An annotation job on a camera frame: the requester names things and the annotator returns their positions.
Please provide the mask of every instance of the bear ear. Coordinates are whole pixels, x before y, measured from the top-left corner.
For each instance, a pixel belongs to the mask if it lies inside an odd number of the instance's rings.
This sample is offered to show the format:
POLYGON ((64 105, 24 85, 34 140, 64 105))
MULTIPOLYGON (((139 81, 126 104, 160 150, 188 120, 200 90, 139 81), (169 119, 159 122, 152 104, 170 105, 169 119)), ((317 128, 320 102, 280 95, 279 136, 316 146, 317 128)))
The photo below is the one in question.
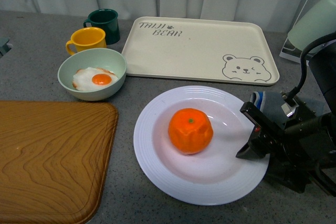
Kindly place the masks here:
POLYGON ((261 65, 265 63, 264 59, 258 56, 252 56, 250 59, 261 65))
POLYGON ((223 56, 223 60, 225 60, 226 62, 228 62, 229 60, 233 60, 236 59, 236 56, 234 55, 224 55, 223 56))

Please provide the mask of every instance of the egg yolk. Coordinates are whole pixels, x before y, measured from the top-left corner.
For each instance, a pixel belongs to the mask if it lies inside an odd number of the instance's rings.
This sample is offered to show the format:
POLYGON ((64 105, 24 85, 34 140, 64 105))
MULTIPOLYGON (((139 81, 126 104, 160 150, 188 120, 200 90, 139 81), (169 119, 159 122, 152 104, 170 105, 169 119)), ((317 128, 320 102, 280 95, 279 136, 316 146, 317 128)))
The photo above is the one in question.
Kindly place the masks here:
POLYGON ((92 82, 96 85, 107 85, 112 81, 112 78, 105 73, 99 73, 92 77, 92 82))

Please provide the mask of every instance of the mug handle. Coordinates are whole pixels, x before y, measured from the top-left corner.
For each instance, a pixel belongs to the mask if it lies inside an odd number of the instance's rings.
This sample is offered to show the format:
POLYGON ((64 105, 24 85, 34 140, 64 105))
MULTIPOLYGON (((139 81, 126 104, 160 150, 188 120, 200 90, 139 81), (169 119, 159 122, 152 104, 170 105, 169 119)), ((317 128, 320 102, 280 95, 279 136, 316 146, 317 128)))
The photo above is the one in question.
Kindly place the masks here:
POLYGON ((86 26, 86 23, 90 23, 90 20, 89 20, 89 19, 86 19, 86 20, 84 21, 84 23, 83 23, 83 27, 87 27, 87 26, 86 26))
POLYGON ((74 55, 75 52, 72 51, 72 50, 70 49, 70 45, 71 45, 71 44, 73 44, 73 43, 72 43, 71 40, 69 40, 69 41, 65 44, 65 48, 67 49, 67 51, 68 51, 68 53, 69 53, 70 55, 74 55))

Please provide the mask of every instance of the orange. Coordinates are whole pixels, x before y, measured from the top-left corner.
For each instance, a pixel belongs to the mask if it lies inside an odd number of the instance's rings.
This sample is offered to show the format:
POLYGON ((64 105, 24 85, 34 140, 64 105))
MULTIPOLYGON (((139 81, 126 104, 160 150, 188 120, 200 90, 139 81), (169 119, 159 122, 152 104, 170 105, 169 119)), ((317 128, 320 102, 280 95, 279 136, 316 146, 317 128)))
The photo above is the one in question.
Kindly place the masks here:
POLYGON ((185 108, 172 116, 168 134, 172 144, 182 153, 195 154, 209 145, 214 131, 203 111, 185 108))

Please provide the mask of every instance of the cream tray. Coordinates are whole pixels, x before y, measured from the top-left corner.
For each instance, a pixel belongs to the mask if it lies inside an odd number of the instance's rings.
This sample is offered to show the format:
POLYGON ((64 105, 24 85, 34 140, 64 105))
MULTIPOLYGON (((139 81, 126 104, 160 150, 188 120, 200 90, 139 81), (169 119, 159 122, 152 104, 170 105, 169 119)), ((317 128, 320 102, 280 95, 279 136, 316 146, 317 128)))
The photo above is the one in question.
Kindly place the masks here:
POLYGON ((130 76, 272 85, 279 72, 251 23, 141 17, 122 51, 130 76))

